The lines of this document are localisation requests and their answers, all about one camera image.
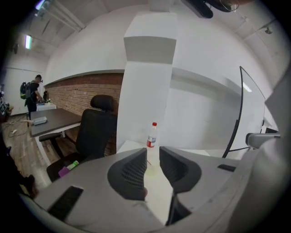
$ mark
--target red brick wall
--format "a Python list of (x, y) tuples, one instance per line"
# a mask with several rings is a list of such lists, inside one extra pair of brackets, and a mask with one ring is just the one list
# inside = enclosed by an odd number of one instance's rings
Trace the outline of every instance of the red brick wall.
[[(58, 81), (45, 86), (51, 102), (58, 108), (66, 109), (77, 115), (90, 106), (90, 100), (95, 95), (109, 95), (114, 98), (114, 113), (118, 114), (118, 104), (123, 74), (94, 74), (79, 76)], [(66, 131), (66, 134), (76, 141), (79, 128)], [(116, 132), (109, 139), (105, 155), (116, 153)]]

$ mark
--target ceiling light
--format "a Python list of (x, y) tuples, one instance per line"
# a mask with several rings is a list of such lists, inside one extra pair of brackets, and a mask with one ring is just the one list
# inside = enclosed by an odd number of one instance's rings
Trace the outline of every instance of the ceiling light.
[(32, 37), (30, 35), (26, 35), (26, 37), (25, 37), (25, 47), (27, 49), (30, 49), (31, 42), (32, 42)]
[(35, 5), (35, 8), (37, 10), (40, 10), (41, 6), (43, 5), (43, 3), (45, 2), (45, 0), (41, 0), (38, 4)]
[(248, 91), (251, 92), (251, 89), (243, 82), (242, 86)]

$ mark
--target man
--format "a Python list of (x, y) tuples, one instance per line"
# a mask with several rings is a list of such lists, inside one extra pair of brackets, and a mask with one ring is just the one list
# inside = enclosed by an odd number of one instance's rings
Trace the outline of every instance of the man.
[(42, 101), (42, 98), (40, 96), (40, 93), (37, 91), (37, 88), (39, 87), (39, 83), (41, 82), (41, 75), (37, 75), (30, 83), (30, 98), (26, 99), (25, 105), (27, 105), (28, 113), (29, 113), (29, 119), (30, 113), (33, 111), (36, 111), (36, 103), (39, 101)]

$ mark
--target chair backrest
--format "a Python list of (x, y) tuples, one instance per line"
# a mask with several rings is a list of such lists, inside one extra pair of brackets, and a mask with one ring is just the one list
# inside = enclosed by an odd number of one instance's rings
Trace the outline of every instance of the chair backrest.
[(113, 110), (111, 96), (94, 96), (91, 106), (105, 111), (86, 109), (76, 140), (78, 152), (85, 157), (100, 158), (104, 156), (109, 137), (116, 131), (117, 116), (108, 112)]

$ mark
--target floor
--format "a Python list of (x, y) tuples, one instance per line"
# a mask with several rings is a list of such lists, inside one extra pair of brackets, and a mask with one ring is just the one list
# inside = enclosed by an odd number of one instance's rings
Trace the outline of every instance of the floor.
[[(46, 163), (42, 158), (35, 139), (30, 135), (30, 128), (26, 115), (11, 117), (7, 123), (2, 124), (3, 138), (7, 147), (11, 146), (11, 157), (14, 159), (18, 170), (26, 177), (30, 174), (35, 177), (35, 186), (41, 190), (51, 184), (46, 173)], [(64, 156), (76, 152), (75, 145), (67, 138), (56, 139)], [(50, 141), (42, 142), (49, 160), (53, 163), (59, 159)]]

